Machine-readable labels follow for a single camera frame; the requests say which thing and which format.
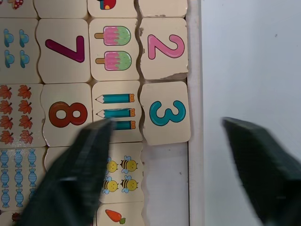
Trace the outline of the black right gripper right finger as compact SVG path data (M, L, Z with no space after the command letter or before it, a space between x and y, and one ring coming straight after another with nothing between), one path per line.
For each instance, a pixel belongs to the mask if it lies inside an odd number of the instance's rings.
M265 226L301 224L301 164L257 124L222 118L238 176Z

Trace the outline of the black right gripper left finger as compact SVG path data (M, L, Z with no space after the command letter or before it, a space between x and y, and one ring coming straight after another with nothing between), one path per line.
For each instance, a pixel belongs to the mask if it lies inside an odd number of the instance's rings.
M99 207L114 127L112 119L84 127L48 169L15 225L91 225Z

